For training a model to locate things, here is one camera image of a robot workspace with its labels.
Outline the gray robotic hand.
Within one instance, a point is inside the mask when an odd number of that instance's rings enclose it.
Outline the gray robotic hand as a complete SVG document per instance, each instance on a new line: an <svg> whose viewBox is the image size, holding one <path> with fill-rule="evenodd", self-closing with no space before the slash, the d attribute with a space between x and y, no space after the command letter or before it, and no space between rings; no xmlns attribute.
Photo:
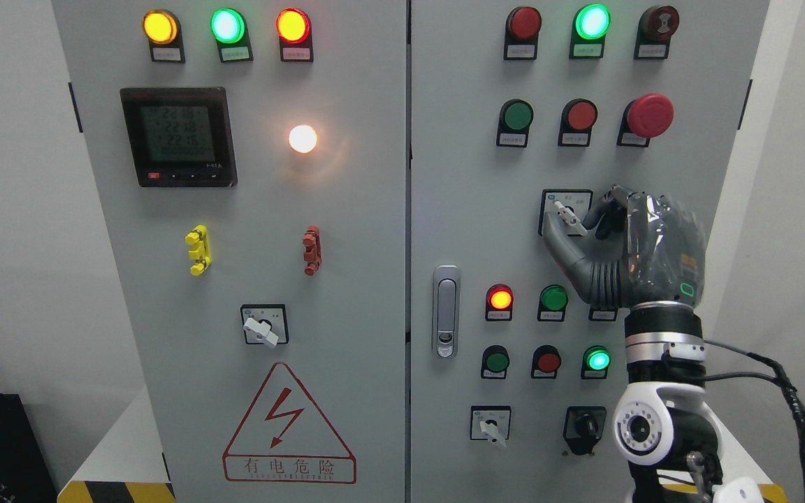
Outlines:
<svg viewBox="0 0 805 503"><path fill-rule="evenodd" d="M542 239L587 305L619 309L664 300L694 307L702 299L705 230L680 201L614 184L582 224L595 230L598 240L621 232L622 257L594 260L551 213L546 214Z"/></svg>

